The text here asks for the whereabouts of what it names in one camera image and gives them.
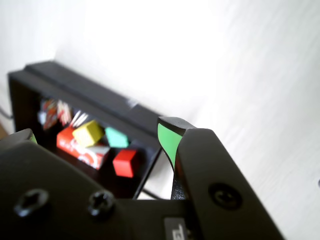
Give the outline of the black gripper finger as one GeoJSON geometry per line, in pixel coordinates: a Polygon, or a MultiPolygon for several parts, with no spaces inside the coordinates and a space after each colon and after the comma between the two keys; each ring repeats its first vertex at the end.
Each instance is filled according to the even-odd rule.
{"type": "Polygon", "coordinates": [[[25,141],[31,141],[37,144],[36,137],[30,128],[5,136],[0,140],[0,149],[6,150],[25,141]]]}

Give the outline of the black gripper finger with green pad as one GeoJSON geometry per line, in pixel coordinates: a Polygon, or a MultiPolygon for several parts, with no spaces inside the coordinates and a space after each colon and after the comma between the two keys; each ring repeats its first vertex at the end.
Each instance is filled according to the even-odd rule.
{"type": "Polygon", "coordinates": [[[282,234],[210,129],[158,118],[158,141],[206,240],[280,240],[282,234]]]}

